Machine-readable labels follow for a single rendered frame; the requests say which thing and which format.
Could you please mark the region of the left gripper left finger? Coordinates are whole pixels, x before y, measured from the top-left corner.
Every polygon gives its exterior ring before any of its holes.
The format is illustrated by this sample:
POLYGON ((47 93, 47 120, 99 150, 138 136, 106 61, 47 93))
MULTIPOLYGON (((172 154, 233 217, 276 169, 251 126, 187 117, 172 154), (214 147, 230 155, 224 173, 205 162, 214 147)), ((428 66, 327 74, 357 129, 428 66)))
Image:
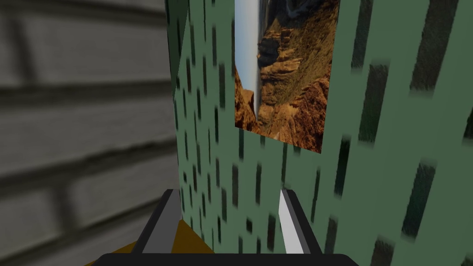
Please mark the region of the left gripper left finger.
POLYGON ((171 253, 181 218, 180 192, 178 189, 167 189, 131 252, 171 253))

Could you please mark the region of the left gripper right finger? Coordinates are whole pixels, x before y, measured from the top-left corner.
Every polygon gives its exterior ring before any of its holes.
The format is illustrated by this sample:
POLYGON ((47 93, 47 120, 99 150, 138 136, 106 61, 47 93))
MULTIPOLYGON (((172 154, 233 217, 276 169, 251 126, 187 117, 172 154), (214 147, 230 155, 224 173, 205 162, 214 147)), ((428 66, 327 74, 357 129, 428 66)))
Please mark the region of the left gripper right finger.
POLYGON ((322 254, 306 214, 293 190, 280 191, 278 214, 285 252, 322 254))

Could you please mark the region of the canyon landscape wall picture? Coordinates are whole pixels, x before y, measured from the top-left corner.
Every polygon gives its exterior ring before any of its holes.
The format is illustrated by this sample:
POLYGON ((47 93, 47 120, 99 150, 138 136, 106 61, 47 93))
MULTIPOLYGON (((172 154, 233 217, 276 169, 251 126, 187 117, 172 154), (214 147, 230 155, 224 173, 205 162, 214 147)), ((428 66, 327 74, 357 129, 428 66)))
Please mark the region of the canyon landscape wall picture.
POLYGON ((320 153, 340 0, 235 0, 235 126, 320 153))

